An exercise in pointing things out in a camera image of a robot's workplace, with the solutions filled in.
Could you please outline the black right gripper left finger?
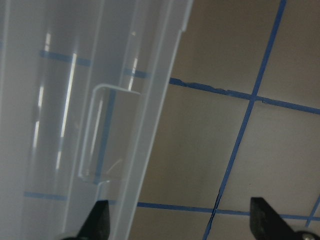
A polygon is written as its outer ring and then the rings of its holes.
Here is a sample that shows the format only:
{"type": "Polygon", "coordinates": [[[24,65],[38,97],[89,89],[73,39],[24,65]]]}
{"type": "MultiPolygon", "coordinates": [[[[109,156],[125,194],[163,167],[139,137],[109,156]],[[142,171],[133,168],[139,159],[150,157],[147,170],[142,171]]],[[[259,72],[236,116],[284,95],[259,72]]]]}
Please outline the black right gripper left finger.
{"type": "Polygon", "coordinates": [[[97,200],[87,213],[76,235],[61,235],[59,240],[108,240],[110,237],[110,202],[97,200]]]}

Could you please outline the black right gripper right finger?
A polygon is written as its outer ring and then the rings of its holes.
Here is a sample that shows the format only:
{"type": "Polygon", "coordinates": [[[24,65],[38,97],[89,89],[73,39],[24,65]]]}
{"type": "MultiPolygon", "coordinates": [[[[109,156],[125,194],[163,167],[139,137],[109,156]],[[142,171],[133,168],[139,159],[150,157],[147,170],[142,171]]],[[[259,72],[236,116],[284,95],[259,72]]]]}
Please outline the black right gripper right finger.
{"type": "Polygon", "coordinates": [[[293,230],[262,197],[250,199],[250,231],[256,240],[318,240],[310,231],[293,230]]]}

